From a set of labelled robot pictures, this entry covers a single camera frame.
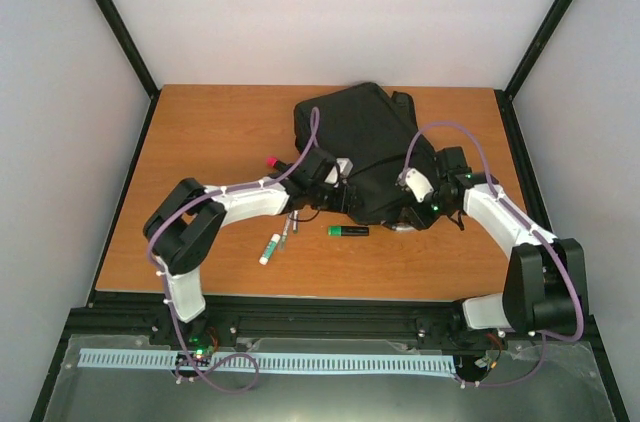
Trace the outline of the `green highlighter marker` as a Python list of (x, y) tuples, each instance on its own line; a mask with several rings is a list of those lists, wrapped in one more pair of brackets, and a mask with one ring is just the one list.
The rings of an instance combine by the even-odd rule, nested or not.
[(369, 235), (369, 228), (366, 226), (329, 226), (327, 233), (331, 237), (366, 237)]

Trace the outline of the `black student backpack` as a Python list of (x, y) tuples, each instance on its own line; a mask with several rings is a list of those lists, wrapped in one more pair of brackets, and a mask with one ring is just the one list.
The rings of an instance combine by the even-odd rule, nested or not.
[(349, 158), (353, 168), (346, 185), (357, 189), (357, 202), (346, 214), (360, 225), (408, 225), (430, 228), (439, 218), (431, 203), (418, 203), (397, 184), (408, 150), (409, 166), (424, 174), (437, 190), (444, 180), (443, 150), (418, 132), (413, 98), (404, 92), (387, 94), (367, 82), (298, 103), (293, 110), (296, 147), (310, 137), (310, 116), (318, 108), (319, 147), (336, 158)]

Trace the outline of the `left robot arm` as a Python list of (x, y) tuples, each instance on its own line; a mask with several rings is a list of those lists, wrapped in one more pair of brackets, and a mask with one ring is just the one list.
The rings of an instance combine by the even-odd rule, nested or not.
[(172, 330), (186, 344), (201, 342), (208, 320), (200, 266), (219, 231), (237, 222), (280, 216), (310, 206), (345, 212), (348, 158), (312, 148), (294, 164), (272, 163), (273, 173), (257, 181), (231, 186), (205, 186), (182, 180), (145, 223), (146, 255), (165, 290), (165, 304), (176, 316)]

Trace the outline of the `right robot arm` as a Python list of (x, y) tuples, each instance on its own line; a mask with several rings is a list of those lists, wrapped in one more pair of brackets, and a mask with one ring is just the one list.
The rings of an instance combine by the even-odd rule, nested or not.
[(477, 222), (508, 259), (500, 293), (461, 302), (466, 326), (579, 340), (588, 311), (581, 245), (536, 224), (497, 179), (472, 171), (462, 148), (438, 151), (436, 164), (441, 185), (432, 204), (442, 215), (456, 215), (458, 223), (464, 215)]

